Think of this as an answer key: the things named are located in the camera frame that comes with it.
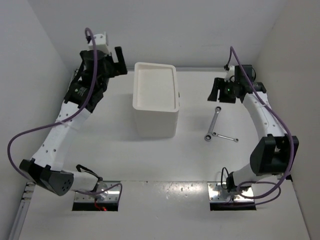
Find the white drawer cabinet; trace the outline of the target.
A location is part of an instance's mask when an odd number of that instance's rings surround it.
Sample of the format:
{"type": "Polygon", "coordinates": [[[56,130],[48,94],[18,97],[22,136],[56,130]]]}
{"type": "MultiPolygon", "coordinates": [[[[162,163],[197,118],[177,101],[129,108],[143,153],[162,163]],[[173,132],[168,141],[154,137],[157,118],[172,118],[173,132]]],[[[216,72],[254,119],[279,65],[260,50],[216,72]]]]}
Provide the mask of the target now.
{"type": "Polygon", "coordinates": [[[180,98],[175,66],[137,62],[134,65],[132,107],[142,138],[176,135],[180,98]]]}

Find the long silver ratchet wrench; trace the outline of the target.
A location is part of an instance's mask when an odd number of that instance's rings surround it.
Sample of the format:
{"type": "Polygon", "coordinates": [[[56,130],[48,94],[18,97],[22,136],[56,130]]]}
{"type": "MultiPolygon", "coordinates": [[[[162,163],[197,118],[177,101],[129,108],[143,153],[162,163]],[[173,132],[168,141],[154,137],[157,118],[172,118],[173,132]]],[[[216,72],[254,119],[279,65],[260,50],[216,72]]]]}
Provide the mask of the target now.
{"type": "Polygon", "coordinates": [[[219,113],[221,112],[221,110],[222,110],[222,108],[220,106],[217,106],[215,108],[215,112],[214,112],[212,121],[210,123],[209,129],[208,129],[206,135],[204,136],[204,140],[206,142],[210,142],[212,140],[213,136],[215,135],[214,127],[216,125],[216,122],[217,122],[217,119],[218,119],[218,116],[219,116],[219,113]]]}

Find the short silver ratchet wrench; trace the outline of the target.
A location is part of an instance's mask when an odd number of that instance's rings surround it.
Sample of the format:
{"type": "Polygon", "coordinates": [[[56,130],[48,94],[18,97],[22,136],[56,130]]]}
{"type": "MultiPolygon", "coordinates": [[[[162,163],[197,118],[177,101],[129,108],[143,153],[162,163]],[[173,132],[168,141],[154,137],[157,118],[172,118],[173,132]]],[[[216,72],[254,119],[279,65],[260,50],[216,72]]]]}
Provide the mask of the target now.
{"type": "Polygon", "coordinates": [[[239,142],[239,139],[238,139],[238,138],[233,138],[233,137],[221,135],[221,134],[218,134],[218,133],[216,133],[216,132],[214,132],[212,135],[213,135],[214,137],[218,137],[218,138],[230,140],[230,141],[233,141],[233,142],[236,142],[236,143],[239,142]]]}

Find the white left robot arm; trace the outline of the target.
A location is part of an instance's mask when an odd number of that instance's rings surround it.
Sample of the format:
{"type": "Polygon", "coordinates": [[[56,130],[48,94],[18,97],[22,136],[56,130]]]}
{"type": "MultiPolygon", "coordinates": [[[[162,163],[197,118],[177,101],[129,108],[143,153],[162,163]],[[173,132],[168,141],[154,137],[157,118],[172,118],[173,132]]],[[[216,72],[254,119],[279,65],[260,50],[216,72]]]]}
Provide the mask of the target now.
{"type": "Polygon", "coordinates": [[[104,97],[109,80],[128,73],[122,48],[115,47],[118,61],[114,61],[105,32],[95,35],[87,32],[86,40],[88,49],[79,53],[80,67],[69,84],[55,123],[49,126],[50,131],[37,152],[19,165],[36,185],[58,196],[68,191],[96,195],[103,179],[80,165],[76,171],[64,170],[64,163],[77,132],[104,97]]]}

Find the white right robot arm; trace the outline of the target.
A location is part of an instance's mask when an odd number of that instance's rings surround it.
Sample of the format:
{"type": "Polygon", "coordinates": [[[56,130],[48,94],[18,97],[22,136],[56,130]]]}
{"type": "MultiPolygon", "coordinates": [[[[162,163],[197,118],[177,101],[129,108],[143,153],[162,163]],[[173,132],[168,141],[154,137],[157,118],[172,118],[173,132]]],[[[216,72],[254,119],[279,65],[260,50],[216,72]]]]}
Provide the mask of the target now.
{"type": "Polygon", "coordinates": [[[230,104],[240,100],[253,121],[259,139],[250,154],[249,163],[228,174],[226,189],[228,192],[239,191],[261,183],[266,177],[281,175],[274,186],[277,189],[290,175],[299,140],[272,110],[267,90],[262,82],[256,81],[251,65],[226,64],[224,70],[226,76],[214,79],[207,100],[230,104]]]}

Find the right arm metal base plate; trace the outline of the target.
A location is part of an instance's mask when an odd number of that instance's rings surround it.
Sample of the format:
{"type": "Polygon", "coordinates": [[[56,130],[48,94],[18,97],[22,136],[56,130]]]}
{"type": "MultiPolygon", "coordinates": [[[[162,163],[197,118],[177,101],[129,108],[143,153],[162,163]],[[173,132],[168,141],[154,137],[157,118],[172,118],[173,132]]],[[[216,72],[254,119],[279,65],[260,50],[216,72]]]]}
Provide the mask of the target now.
{"type": "Polygon", "coordinates": [[[239,193],[231,191],[228,192],[226,183],[223,182],[208,182],[208,195],[211,204],[254,204],[254,199],[249,199],[241,196],[239,193]]]}

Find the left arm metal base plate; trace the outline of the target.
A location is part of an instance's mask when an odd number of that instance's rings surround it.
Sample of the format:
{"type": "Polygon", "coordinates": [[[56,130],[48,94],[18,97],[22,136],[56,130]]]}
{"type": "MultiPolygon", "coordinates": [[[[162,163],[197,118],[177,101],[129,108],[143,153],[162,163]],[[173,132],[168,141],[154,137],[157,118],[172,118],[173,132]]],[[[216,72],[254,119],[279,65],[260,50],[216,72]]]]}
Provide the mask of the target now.
{"type": "Polygon", "coordinates": [[[95,191],[98,194],[86,195],[76,192],[74,203],[93,204],[96,199],[96,202],[100,204],[116,204],[122,194],[122,183],[119,181],[101,181],[97,184],[95,191]]]}

